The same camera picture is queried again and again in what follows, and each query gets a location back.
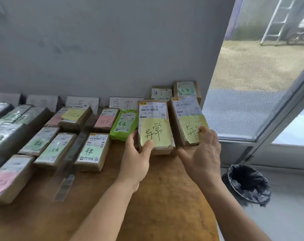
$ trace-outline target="forearm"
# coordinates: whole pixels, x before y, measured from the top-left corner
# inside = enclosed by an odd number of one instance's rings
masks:
[[[211,206],[225,241],[271,241],[251,220],[222,181],[200,187]]]
[[[115,241],[133,193],[126,184],[112,184],[70,241]]]

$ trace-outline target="purple door frame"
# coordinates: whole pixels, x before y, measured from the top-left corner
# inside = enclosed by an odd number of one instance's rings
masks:
[[[232,14],[231,14],[229,24],[227,27],[227,31],[225,32],[225,36],[224,36],[225,40],[231,39],[232,32],[234,30],[235,24],[238,19],[238,15],[239,15],[241,7],[242,7],[242,3],[243,3],[243,0],[235,0],[234,7],[232,9]]]

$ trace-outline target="bright green plastic bag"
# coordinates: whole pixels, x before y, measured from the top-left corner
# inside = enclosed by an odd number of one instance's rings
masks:
[[[111,139],[126,141],[126,138],[138,127],[137,110],[120,110],[110,131]]]

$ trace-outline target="wooden table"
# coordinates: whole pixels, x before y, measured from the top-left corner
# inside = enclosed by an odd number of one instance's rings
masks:
[[[100,173],[76,174],[63,202],[53,202],[53,173],[38,170],[14,202],[0,208],[0,241],[69,240],[114,182],[124,142],[113,141]],[[214,214],[173,155],[151,156],[134,193],[118,240],[219,241]]]

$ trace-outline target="outdoor wall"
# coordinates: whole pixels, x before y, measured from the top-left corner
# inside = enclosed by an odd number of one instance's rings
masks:
[[[235,0],[0,0],[0,92],[206,97]]]
[[[290,6],[292,0],[284,0],[283,6]],[[261,40],[279,0],[243,0],[242,7],[232,32],[232,40]],[[303,18],[304,0],[296,0],[291,10],[287,30]],[[276,20],[283,21],[286,11],[279,11]],[[278,34],[281,26],[273,26],[270,33]]]

